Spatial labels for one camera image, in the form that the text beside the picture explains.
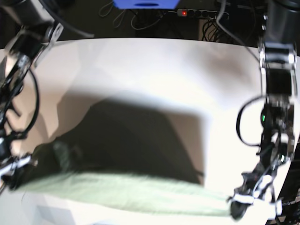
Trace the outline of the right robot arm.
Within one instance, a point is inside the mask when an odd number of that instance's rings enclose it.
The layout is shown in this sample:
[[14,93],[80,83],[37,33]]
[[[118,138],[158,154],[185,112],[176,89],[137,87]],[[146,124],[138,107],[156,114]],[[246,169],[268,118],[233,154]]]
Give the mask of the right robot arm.
[[[10,188],[17,187],[24,169],[36,162],[30,153],[14,155],[12,143],[26,139],[37,121],[40,93],[34,69],[61,36],[66,27],[62,12],[73,3],[72,0],[2,0],[0,2],[1,9],[21,27],[7,44],[5,56],[0,63],[0,179]],[[7,112],[12,110],[20,116],[13,100],[22,92],[26,75],[30,75],[33,80],[35,108],[27,127],[16,130],[9,122]]]

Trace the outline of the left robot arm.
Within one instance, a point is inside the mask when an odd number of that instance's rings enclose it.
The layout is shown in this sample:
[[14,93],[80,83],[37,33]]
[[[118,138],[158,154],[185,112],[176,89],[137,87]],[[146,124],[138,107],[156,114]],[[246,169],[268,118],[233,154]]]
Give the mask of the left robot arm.
[[264,36],[259,40],[262,134],[257,144],[259,162],[252,172],[242,174],[243,183],[229,198],[230,215],[240,220],[255,204],[269,210],[277,220],[282,202],[276,198],[273,181],[278,168],[294,158],[294,101],[297,98],[297,53],[294,44],[300,19],[297,0],[271,0],[264,17]]

